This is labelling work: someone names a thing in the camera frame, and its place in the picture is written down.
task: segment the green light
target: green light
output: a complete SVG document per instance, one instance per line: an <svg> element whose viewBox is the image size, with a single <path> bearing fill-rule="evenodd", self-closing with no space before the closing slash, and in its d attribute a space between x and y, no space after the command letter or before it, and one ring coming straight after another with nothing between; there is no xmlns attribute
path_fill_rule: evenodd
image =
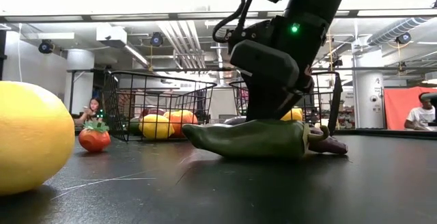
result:
<svg viewBox="0 0 437 224"><path fill-rule="evenodd" d="M297 33L299 31L300 25L298 23L293 23L292 27L290 28L290 31L292 33Z"/></svg>

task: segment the toy tomato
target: toy tomato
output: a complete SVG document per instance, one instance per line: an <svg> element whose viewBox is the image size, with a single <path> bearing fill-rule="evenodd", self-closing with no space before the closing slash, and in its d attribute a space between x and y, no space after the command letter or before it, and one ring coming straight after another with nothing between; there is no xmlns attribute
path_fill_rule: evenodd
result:
<svg viewBox="0 0 437 224"><path fill-rule="evenodd" d="M86 122L79 134L79 143L88 152L101 152L111 143L108 130L104 122Z"/></svg>

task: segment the black cable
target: black cable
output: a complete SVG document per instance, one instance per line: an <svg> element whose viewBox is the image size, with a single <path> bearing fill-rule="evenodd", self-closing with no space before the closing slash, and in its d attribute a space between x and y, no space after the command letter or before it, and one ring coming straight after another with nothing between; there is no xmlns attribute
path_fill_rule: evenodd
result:
<svg viewBox="0 0 437 224"><path fill-rule="evenodd" d="M218 43L226 43L226 40L218 38L216 36L217 31L219 29L221 29L222 27L224 27L226 24L230 23L232 20L237 19L237 17L239 17L244 9L244 5L246 3L246 0L241 0L240 5L238 6L238 9L232 13L230 16L228 16L227 18L223 19L222 21L220 21L219 23L217 23L217 25L214 27L214 29L212 30L212 39L215 42Z"/></svg>
<svg viewBox="0 0 437 224"><path fill-rule="evenodd" d="M241 13L241 17L238 20L237 29L242 29L244 27L244 23L246 22L247 12L249 11L251 4L252 4L252 0L246 1L246 4L244 5L243 12Z"/></svg>

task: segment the girl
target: girl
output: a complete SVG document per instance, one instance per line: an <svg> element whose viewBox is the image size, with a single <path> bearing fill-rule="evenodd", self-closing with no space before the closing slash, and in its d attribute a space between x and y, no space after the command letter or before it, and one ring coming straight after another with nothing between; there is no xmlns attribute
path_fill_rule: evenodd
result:
<svg viewBox="0 0 437 224"><path fill-rule="evenodd" d="M90 120L98 120L99 122L101 122L103 120L103 117L101 117L103 112L100 108L100 103L101 101L99 98L92 98L89 101L89 108L83 107L83 114L81 118L79 118L76 122L78 124L83 124L85 121Z"/></svg>

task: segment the green pepper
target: green pepper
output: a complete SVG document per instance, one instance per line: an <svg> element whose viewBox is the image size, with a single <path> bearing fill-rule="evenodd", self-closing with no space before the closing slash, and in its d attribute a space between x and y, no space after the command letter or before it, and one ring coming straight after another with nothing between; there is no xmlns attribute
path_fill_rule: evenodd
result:
<svg viewBox="0 0 437 224"><path fill-rule="evenodd" d="M313 135L309 125L299 121L252 120L235 126L186 124L182 132L196 148L228 158L297 159L309 143L328 137L328 128L321 129L323 135Z"/></svg>

